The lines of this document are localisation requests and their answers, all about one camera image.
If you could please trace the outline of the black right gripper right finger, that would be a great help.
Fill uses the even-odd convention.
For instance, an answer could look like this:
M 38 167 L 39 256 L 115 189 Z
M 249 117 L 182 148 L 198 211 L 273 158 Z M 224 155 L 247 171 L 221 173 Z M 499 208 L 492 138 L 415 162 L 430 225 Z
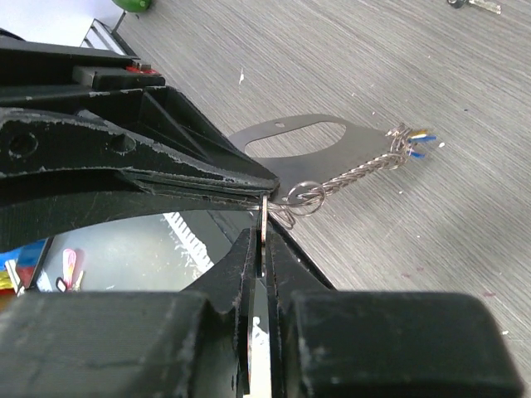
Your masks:
M 448 292 L 326 289 L 280 245 L 267 258 L 275 397 L 521 397 L 494 317 Z

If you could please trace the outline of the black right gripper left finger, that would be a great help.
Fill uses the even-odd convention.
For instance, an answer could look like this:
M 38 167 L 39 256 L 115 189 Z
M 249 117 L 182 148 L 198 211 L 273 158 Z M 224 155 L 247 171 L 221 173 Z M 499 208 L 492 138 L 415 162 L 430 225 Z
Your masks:
M 179 292 L 28 293 L 1 315 L 4 397 L 241 397 L 256 231 Z

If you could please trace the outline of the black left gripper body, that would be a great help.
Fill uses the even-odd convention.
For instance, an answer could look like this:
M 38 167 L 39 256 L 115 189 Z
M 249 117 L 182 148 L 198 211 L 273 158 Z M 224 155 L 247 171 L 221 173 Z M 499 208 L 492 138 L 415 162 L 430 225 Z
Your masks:
M 1 106 L 163 87 L 151 66 L 108 50 L 25 41 L 1 30 Z

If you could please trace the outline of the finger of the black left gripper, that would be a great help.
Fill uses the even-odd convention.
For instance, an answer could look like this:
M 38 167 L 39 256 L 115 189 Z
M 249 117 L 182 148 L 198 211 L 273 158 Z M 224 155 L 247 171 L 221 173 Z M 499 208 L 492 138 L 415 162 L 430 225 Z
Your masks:
M 86 226 L 188 210 L 250 210 L 255 192 L 139 183 L 119 172 L 43 172 L 1 181 L 1 250 Z
M 236 195 L 279 186 L 169 86 L 2 97 L 2 177 L 74 171 Z

